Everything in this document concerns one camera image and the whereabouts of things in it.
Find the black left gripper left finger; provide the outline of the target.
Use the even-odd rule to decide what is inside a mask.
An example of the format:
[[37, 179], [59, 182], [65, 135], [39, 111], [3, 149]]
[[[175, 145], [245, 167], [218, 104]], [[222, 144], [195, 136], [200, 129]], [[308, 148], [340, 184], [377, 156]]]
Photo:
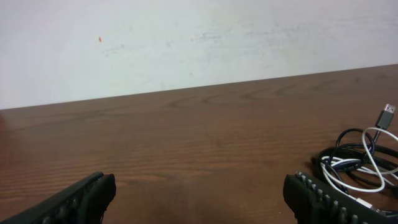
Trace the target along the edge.
[[4, 224], [101, 224], [116, 195], [113, 174], [94, 172], [59, 193], [14, 215]]

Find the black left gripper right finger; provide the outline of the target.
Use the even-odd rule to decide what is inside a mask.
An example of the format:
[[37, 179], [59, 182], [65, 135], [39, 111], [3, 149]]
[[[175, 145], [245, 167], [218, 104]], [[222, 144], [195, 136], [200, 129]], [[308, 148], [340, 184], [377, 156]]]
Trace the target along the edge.
[[285, 203], [300, 224], [395, 224], [397, 214], [375, 209], [370, 203], [353, 199], [304, 173], [287, 175]]

